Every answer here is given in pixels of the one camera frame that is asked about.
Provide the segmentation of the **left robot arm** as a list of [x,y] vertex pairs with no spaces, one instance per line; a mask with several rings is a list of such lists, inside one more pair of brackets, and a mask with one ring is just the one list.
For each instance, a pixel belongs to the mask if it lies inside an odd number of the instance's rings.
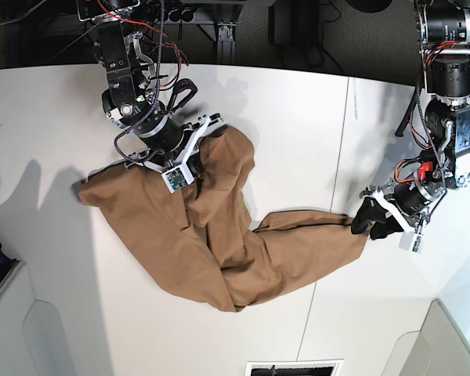
[[382,186],[360,193],[352,234],[420,237],[451,190],[470,182],[470,1],[414,2],[421,65],[395,135],[411,131],[421,152]]

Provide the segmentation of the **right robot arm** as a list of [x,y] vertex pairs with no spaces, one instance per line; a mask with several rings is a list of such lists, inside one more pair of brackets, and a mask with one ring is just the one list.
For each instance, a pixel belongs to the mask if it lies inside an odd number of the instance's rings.
[[140,165],[164,177],[186,183],[201,174],[199,142],[220,116],[203,116],[195,123],[179,124],[175,113],[197,94],[188,78],[171,81],[161,74],[166,49],[174,52],[179,67],[186,57],[164,33],[166,6],[156,6],[157,22],[134,20],[139,1],[79,1],[80,21],[93,22],[94,53],[105,68],[108,88],[102,94],[103,111],[121,130],[115,150],[126,168]]

